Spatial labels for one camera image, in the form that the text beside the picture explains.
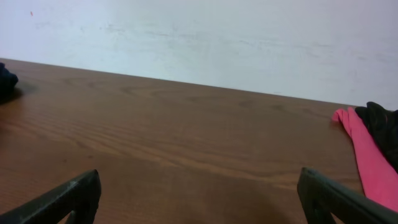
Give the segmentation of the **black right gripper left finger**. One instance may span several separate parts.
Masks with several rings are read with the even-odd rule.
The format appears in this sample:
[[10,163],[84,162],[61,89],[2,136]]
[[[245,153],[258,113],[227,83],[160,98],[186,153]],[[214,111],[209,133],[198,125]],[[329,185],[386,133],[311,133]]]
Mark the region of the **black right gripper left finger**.
[[1,223],[93,223],[101,197],[96,169],[86,171],[1,215]]

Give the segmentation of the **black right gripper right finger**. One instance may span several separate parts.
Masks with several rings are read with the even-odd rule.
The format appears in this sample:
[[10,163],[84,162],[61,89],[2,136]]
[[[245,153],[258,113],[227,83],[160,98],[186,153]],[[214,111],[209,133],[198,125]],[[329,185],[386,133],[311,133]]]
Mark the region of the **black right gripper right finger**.
[[397,223],[397,212],[307,167],[301,170],[297,193],[307,222],[311,224],[335,224],[335,217],[343,223]]

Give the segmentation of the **dark blue denim shorts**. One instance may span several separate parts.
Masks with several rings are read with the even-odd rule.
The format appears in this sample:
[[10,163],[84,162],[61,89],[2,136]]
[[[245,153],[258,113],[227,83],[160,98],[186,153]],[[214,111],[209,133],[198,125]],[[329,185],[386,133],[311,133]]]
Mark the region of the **dark blue denim shorts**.
[[0,85],[1,99],[11,96],[19,79],[17,75],[11,73],[4,63],[0,63]]

